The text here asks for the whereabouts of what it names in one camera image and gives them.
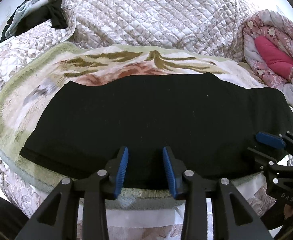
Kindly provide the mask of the black pants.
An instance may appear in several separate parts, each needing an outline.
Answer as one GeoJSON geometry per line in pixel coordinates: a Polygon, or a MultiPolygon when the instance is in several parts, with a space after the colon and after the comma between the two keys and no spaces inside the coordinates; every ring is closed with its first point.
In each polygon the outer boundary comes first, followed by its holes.
{"type": "Polygon", "coordinates": [[[168,187],[162,149],[207,179],[257,172],[248,148],[259,132],[293,132],[293,111],[277,89],[246,89],[213,74],[134,75],[88,87],[69,82],[52,98],[20,151],[74,179],[89,177],[129,150],[124,186],[168,187]]]}

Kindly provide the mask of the pink floral rolled comforter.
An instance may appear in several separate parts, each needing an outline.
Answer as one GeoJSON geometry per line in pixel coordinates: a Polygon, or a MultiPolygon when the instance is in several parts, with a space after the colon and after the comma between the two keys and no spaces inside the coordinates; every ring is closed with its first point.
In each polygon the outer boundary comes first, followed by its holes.
{"type": "Polygon", "coordinates": [[[244,23],[242,33],[244,57],[254,74],[293,107],[293,22],[262,10],[244,23]]]}

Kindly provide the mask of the floral fleece blanket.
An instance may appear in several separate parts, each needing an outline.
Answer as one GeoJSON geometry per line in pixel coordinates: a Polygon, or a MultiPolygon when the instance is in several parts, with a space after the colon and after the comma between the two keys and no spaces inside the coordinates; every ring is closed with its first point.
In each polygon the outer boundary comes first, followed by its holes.
{"type": "Polygon", "coordinates": [[[20,156],[53,96],[70,81],[104,85],[129,75],[212,73],[245,88],[262,81],[243,62],[159,47],[113,45],[81,49],[63,42],[37,58],[0,49],[0,71],[12,67],[0,86],[0,188],[8,200],[32,215],[61,175],[20,156]]]}

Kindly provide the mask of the quilted beige bedspread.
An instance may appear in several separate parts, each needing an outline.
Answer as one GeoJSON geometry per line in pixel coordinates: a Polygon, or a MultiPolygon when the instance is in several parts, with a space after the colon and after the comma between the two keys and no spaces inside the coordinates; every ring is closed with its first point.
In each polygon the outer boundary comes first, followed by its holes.
{"type": "MultiPolygon", "coordinates": [[[[88,50],[125,45],[244,63],[242,27],[254,12],[244,0],[62,0],[62,10],[67,28],[47,20],[0,42],[0,49],[37,58],[63,42],[88,50]]],[[[11,71],[0,71],[0,86],[11,71]]]]}

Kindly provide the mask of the dark clothes pile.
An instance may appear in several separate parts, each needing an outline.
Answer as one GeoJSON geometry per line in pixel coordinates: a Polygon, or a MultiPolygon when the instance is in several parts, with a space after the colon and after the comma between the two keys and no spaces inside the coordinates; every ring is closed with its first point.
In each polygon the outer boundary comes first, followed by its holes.
{"type": "Polygon", "coordinates": [[[51,20],[51,26],[55,29],[67,28],[61,4],[62,0],[25,0],[8,19],[1,42],[21,35],[47,20],[51,20]]]}

